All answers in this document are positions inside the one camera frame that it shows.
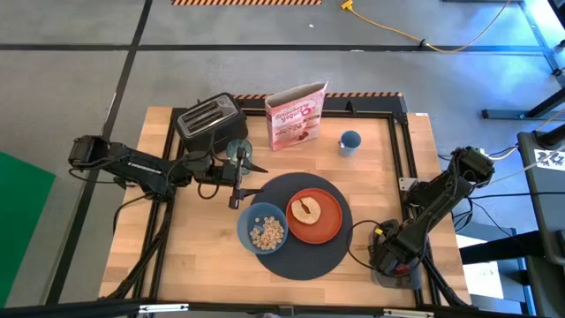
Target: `blue bowl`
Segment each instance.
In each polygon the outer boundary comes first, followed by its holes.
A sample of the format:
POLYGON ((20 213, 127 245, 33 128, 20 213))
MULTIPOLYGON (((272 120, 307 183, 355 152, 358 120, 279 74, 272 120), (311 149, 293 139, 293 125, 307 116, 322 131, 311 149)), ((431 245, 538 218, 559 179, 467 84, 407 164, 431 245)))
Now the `blue bowl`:
POLYGON ((289 224, 286 221, 286 215, 277 206, 270 203, 262 202, 252 204, 249 208, 246 208, 242 212, 241 216, 239 216, 239 219, 237 220, 237 236, 239 237, 239 241, 241 241, 241 244, 243 244, 245 248, 255 254, 271 254, 272 252, 275 252, 284 244, 288 233, 289 224), (262 228, 263 218, 270 216, 279 221, 284 229, 284 234, 282 235, 281 243, 277 243, 275 249, 265 251, 253 244, 249 232, 253 231, 254 227, 262 228), (255 222, 255 218, 257 217, 260 219, 258 223, 255 222))

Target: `dark blue placemat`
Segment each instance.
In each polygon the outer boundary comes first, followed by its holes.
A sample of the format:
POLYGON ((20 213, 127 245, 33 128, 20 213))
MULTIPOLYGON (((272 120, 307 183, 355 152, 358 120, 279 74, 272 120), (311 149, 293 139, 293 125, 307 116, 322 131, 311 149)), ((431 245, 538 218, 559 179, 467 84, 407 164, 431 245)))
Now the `dark blue placemat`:
POLYGON ((350 206, 343 194, 326 179, 310 173, 289 173, 272 179, 263 186, 265 192, 255 195, 252 204, 267 202, 285 212, 290 198, 307 188, 319 188, 335 197, 342 208, 342 227, 332 240, 321 245, 307 244, 290 232, 279 250, 257 255, 267 269, 289 279, 314 279, 334 269, 347 254, 347 233, 353 224, 350 206))

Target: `wooden table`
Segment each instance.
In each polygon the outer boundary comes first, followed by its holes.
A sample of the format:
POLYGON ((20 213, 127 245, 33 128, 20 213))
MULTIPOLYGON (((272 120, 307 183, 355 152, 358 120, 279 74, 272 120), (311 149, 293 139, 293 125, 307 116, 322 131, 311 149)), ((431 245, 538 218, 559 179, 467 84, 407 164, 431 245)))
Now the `wooden table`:
MULTIPOLYGON (((141 131, 139 151, 161 156, 170 122, 171 108, 151 107, 141 131)), ((408 114, 418 176, 433 178, 440 172, 432 128, 426 114, 408 114)), ((394 161, 388 124, 383 119, 323 118, 320 137, 291 148, 273 152, 268 146, 266 119, 248 117, 248 140, 253 145, 253 163, 269 170, 244 177, 243 187, 259 188, 285 173, 303 171, 326 178, 350 204, 353 222, 365 219, 401 219, 396 189, 394 161), (363 137, 361 149, 351 158, 337 154, 341 132, 355 129, 363 137)), ((403 149, 402 133, 397 127, 403 149)), ((176 149, 178 137, 173 141, 176 149)), ((407 171, 403 159, 404 171, 407 171)), ((213 187, 203 187, 203 193, 213 187)), ((239 210, 228 208, 231 189, 223 187, 211 201, 199 198, 196 186, 177 190, 172 225, 159 286, 159 300, 246 304, 292 304, 351 307, 414 307, 412 291, 389 289, 371 281, 370 270, 346 255, 330 273, 310 281, 293 281, 264 268, 254 254, 237 239, 236 223, 252 198, 241 202, 239 210)), ((142 195, 128 189, 124 201, 142 195)), ((151 203, 139 201, 124 208, 109 253, 100 295, 113 292, 139 258, 151 203)), ((370 224, 354 231, 351 249, 368 262, 366 246, 370 224)), ((466 302, 471 299, 463 275, 451 217, 446 216, 431 232, 435 264, 449 285, 466 302)), ((147 295, 151 265, 145 279, 147 295)), ((430 303, 427 279, 423 293, 430 303)))

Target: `concrete floor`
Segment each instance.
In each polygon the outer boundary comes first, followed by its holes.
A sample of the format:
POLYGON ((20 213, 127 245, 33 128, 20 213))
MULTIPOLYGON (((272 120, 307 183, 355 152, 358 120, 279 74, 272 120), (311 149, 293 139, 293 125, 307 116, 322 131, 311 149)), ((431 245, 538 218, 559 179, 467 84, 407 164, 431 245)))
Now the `concrete floor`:
MULTIPOLYGON (((155 0, 141 42, 412 44, 341 11, 341 2, 325 0, 311 7, 174 8, 168 0, 155 0)), ((441 0, 356 0, 355 5, 372 19, 442 45, 467 42, 501 7, 441 0)), ((142 6, 142 0, 4 0, 0 43, 130 43, 142 6)), ((557 34, 562 31, 544 27, 557 34)), ((512 4, 478 44, 537 42, 521 10, 512 4)), ((7 306, 43 302, 81 190, 81 183, 66 172, 72 139, 102 129, 124 59, 125 52, 0 51, 4 137, 0 150, 57 175, 7 306)), ((538 54, 140 52, 112 140, 134 146, 148 106, 183 107, 222 91, 271 93, 328 80, 329 92, 403 92, 410 111, 430 114, 440 153, 466 145, 494 152, 512 146, 518 132, 539 123, 485 121, 480 110, 531 108, 560 88, 550 71, 538 54)), ((522 164, 518 155, 512 155, 496 168, 503 176, 522 164)), ((527 185, 520 176, 480 193, 524 191, 527 185)), ((123 191, 115 185, 96 187, 62 301, 97 297, 111 244, 111 216, 122 197, 123 191)), ((502 226, 519 232, 536 229, 527 198, 481 203, 502 226)), ((466 209, 462 205, 456 211, 466 209)), ((473 220, 490 224, 480 212, 473 220)))

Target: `blue mug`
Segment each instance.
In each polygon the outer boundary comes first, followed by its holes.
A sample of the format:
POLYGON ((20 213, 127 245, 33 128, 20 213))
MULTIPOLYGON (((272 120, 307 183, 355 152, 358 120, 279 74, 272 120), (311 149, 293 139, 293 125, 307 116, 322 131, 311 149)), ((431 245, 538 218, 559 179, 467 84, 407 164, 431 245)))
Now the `blue mug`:
POLYGON ((347 131, 342 133, 342 137, 337 143, 340 155, 352 156, 361 146, 361 135, 354 131, 347 131))

